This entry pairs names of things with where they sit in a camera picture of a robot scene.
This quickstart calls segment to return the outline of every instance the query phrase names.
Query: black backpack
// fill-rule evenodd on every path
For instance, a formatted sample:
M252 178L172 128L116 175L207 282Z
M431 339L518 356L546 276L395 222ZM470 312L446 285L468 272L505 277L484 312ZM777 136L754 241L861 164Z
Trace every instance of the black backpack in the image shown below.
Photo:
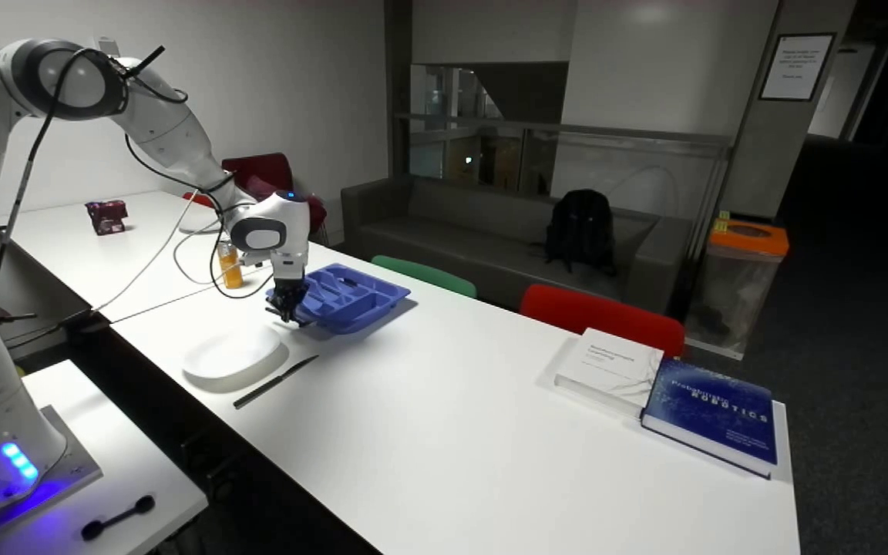
M610 207L600 192L566 192L556 204L556 217L546 230L546 260L586 263L594 272L614 276L614 235Z

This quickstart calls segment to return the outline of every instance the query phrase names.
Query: floor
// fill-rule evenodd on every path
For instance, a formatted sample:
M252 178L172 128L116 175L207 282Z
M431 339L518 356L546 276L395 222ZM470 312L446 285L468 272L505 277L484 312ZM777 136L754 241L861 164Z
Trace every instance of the floor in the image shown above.
M792 420L803 555L888 555L888 159L814 146L743 365Z
M746 362L689 357L789 405L800 552L888 555L888 159L807 147L783 222L792 253ZM372 552L116 339L68 356L212 497L160 555Z

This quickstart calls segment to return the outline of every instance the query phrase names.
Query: pen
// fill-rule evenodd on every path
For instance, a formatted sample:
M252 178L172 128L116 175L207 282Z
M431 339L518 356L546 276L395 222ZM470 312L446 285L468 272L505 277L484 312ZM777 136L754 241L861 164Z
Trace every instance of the pen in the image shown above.
M293 377L297 369L303 369L305 365L311 365L314 357L317 357L317 356L303 357L303 362L293 365L287 374L279 374L279 377L263 382L258 388L240 396L240 398L234 400L234 408L237 408L237 411L245 408L250 400L256 400L258 396L266 396L268 388L274 388L277 382L284 382L287 377Z

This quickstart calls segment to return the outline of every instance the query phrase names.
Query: gray sofa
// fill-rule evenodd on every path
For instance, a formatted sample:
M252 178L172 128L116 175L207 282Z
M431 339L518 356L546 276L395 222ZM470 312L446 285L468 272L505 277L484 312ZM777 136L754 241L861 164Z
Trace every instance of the gray sofa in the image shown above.
M480 295L515 300L556 285L667 312L689 243L689 222L614 210L617 276L548 263L556 201L418 182L410 175L342 192L346 246L391 253L473 282Z

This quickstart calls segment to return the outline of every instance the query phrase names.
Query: blue book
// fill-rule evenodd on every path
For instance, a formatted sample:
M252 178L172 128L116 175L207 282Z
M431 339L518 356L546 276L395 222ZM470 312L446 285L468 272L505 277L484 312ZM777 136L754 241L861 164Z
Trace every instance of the blue book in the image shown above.
M641 425L754 476L777 465L773 396L762 387L662 362Z

